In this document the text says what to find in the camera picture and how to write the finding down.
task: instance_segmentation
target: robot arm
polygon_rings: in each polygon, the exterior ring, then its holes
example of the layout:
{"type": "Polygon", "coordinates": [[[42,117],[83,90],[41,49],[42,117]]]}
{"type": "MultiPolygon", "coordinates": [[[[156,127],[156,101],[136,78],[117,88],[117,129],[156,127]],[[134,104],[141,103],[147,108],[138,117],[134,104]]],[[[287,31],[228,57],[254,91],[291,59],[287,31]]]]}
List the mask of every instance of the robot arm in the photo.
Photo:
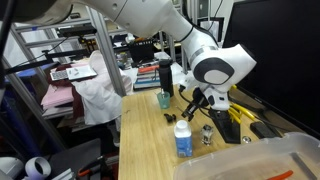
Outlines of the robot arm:
{"type": "Polygon", "coordinates": [[[159,31],[170,34],[181,41],[194,78],[215,110],[229,109],[228,90],[256,63],[240,45],[219,49],[212,37],[182,17],[170,0],[33,0],[32,3],[19,1],[16,21],[54,24],[68,16],[73,3],[80,3],[96,9],[137,36],[151,37],[159,31]]]}

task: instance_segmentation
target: cup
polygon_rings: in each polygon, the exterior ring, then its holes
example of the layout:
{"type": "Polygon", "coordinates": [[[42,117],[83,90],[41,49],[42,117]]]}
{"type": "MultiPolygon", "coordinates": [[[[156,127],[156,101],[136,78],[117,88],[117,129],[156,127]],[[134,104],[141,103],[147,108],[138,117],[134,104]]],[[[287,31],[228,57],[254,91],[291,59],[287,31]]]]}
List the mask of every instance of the cup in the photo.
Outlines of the cup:
{"type": "Polygon", "coordinates": [[[170,107],[170,93],[164,91],[157,94],[158,102],[161,109],[168,109],[170,107]]]}

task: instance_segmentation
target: white cloth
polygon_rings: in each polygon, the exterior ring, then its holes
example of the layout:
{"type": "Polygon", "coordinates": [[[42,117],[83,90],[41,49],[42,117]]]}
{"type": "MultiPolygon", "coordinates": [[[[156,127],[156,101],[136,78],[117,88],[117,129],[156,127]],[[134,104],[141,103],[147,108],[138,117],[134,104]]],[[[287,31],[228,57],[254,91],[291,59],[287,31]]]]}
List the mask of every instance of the white cloth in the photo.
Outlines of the white cloth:
{"type": "MultiPolygon", "coordinates": [[[[114,120],[121,115],[122,98],[115,93],[100,51],[94,51],[91,54],[89,64],[98,75],[93,79],[72,82],[72,84],[82,97],[85,123],[97,125],[114,120]]],[[[128,92],[132,88],[131,79],[121,70],[120,73],[128,92]]]]}

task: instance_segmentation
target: wooden table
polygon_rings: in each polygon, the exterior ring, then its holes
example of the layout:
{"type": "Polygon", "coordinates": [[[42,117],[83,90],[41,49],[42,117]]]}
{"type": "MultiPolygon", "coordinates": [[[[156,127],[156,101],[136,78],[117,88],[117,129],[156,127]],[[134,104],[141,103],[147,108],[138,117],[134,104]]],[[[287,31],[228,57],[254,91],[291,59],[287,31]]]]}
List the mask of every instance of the wooden table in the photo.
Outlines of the wooden table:
{"type": "MultiPolygon", "coordinates": [[[[175,114],[177,120],[185,119],[175,106],[184,110],[188,103],[180,97],[175,87],[170,108],[161,110],[156,98],[158,92],[160,89],[154,89],[123,98],[119,180],[173,179],[175,167],[182,162],[235,146],[226,144],[212,120],[197,110],[190,122],[193,156],[178,158],[173,133],[174,123],[168,124],[163,114],[175,114]],[[201,143],[200,130],[205,124],[214,127],[213,143],[210,146],[201,143]]],[[[191,100],[192,91],[183,94],[191,100]]],[[[241,119],[241,137],[249,136],[252,141],[258,140],[249,129],[252,121],[245,116],[241,119]]]]}

